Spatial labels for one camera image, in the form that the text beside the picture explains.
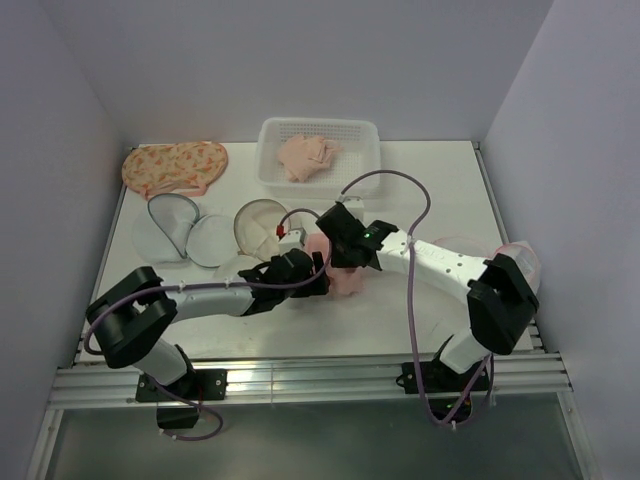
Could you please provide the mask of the beige bra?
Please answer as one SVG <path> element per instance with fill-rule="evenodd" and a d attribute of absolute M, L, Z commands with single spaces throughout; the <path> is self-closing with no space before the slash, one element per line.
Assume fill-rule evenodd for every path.
<path fill-rule="evenodd" d="M 280 147 L 277 160 L 289 182 L 306 182 L 316 173 L 329 169 L 341 151 L 342 147 L 334 140 L 298 134 Z"/>

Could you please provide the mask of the tan-trimmed white laundry bag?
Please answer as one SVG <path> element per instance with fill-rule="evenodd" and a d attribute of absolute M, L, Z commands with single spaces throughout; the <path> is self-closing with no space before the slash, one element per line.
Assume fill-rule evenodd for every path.
<path fill-rule="evenodd" d="M 273 199 L 257 199 L 241 207 L 233 224 L 237 254 L 216 269 L 213 279 L 230 278 L 240 270 L 255 267 L 279 254 L 276 228 L 288 211 Z"/>

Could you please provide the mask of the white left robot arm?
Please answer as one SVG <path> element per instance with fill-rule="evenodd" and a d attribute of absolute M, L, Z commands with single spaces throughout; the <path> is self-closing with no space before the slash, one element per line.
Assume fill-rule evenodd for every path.
<path fill-rule="evenodd" d="M 86 310 L 85 350 L 112 369 L 133 366 L 146 387 L 162 396 L 189 399 L 205 390 L 183 349 L 162 339 L 176 322 L 272 311 L 290 298 L 329 292 L 329 258 L 294 248 L 224 282 L 169 285 L 149 266 L 139 267 Z"/>

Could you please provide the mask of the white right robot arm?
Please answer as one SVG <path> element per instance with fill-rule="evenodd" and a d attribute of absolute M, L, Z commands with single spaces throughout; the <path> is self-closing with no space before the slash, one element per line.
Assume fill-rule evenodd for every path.
<path fill-rule="evenodd" d="M 469 256 L 416 240 L 397 226 L 376 220 L 364 225 L 337 202 L 316 222 L 332 245 L 335 268 L 370 267 L 404 273 L 458 300 L 467 309 L 466 327 L 445 340 L 420 373 L 405 372 L 409 393 L 485 390 L 472 378 L 489 355 L 513 352 L 539 310 L 541 266 L 526 242 L 503 245 L 490 258 Z"/>

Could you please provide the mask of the pink bra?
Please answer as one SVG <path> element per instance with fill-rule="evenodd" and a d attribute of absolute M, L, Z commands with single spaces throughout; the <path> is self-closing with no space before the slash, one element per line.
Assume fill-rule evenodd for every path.
<path fill-rule="evenodd" d="M 329 240 L 323 233 L 312 233 L 305 242 L 304 251 L 309 256 L 319 252 L 325 262 L 329 254 Z M 326 274 L 329 279 L 329 294 L 347 297 L 360 293 L 364 287 L 362 272 L 361 268 L 336 268 L 328 265 Z"/>

